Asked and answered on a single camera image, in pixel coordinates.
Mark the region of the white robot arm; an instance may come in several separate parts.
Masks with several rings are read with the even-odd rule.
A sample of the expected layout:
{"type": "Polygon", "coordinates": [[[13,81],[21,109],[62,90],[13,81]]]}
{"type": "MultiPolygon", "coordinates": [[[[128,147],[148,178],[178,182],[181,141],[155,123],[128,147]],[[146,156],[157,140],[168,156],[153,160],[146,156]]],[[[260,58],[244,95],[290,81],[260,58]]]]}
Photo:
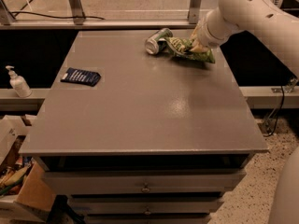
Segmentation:
{"type": "MultiPolygon", "coordinates": [[[[219,0],[197,23],[193,44],[215,48],[240,31],[255,35],[299,77],[299,20],[274,0],[219,0]]],[[[299,224],[299,148],[281,171],[268,224],[299,224]]]]}

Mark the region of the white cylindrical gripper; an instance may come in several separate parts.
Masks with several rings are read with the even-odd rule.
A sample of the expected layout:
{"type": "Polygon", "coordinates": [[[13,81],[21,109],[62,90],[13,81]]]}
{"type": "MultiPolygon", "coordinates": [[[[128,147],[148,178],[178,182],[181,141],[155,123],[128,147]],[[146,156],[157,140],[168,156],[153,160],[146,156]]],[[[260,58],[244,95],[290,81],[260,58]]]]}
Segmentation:
{"type": "Polygon", "coordinates": [[[190,52],[204,53],[209,48],[216,48],[228,40],[230,29],[227,27],[223,17],[217,13],[207,13],[195,26],[190,36],[195,46],[198,40],[202,45],[197,44],[190,49],[190,52]]]}

